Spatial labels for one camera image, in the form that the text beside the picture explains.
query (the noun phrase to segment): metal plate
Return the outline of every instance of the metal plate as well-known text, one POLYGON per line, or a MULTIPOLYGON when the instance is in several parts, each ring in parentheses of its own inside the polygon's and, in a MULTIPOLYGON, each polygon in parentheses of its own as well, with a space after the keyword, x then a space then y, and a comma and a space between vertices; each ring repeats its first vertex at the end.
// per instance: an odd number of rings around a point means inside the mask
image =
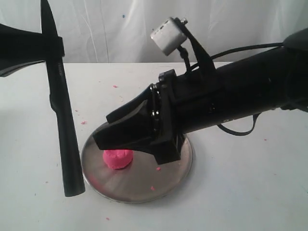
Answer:
POLYGON ((86 181, 100 195, 117 202, 143 203, 167 195, 187 176, 193 160, 193 150, 185 139, 181 160, 158 166, 147 153, 134 151, 133 161, 125 169, 112 170, 103 161, 90 136, 82 150, 82 169, 86 181))

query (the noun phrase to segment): bolt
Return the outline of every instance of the bolt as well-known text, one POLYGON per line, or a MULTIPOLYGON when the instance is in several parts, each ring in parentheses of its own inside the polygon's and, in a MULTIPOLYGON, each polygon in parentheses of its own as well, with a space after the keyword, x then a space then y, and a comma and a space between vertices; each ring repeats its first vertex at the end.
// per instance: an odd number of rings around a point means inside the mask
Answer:
POLYGON ((182 18, 182 19, 181 19, 181 23, 182 23, 183 25, 185 25, 185 24, 187 24, 187 23, 188 23, 188 21, 187 21, 187 19, 186 19, 186 18, 182 18))

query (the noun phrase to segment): silver plate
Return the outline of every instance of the silver plate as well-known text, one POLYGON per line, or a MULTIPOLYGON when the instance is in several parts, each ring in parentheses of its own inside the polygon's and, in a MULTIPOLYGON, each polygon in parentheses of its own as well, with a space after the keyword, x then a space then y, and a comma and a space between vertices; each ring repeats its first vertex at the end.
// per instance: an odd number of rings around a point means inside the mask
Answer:
POLYGON ((123 203, 143 203, 167 195, 187 176, 193 160, 187 137, 182 146, 181 160, 160 166, 152 155, 134 151, 130 165, 112 170, 103 161, 102 154, 90 136, 81 154, 84 177, 100 195, 123 203))

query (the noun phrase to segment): white backdrop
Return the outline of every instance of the white backdrop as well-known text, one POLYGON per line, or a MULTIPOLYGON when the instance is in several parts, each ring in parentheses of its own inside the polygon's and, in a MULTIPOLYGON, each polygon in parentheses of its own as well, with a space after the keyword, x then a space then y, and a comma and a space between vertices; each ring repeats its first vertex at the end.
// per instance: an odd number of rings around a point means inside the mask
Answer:
MULTIPOLYGON (((165 57, 150 39, 166 18, 187 27, 212 55, 227 49, 279 42, 308 27, 307 0, 49 0, 64 38, 67 63, 181 62, 165 57)), ((40 32, 39 0, 0 0, 0 23, 40 32)), ((189 43, 185 47, 194 56, 189 43)), ((253 54, 231 54, 234 61, 253 54)))

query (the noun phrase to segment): white table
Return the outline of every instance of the white table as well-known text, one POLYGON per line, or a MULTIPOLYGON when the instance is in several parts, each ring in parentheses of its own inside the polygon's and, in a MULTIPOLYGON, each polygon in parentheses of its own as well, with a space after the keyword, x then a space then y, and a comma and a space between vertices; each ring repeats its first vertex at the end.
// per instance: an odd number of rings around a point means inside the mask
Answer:
MULTIPOLYGON (((106 114, 172 68, 184 72, 183 64, 66 64, 79 149, 106 114)), ((251 123, 228 126, 244 131, 251 123)), ((89 185, 64 197, 45 64, 0 78, 0 130, 3 231, 308 229, 308 115, 297 110, 262 114, 246 137, 217 127, 189 134, 196 158, 188 179, 140 205, 110 202, 89 185)))

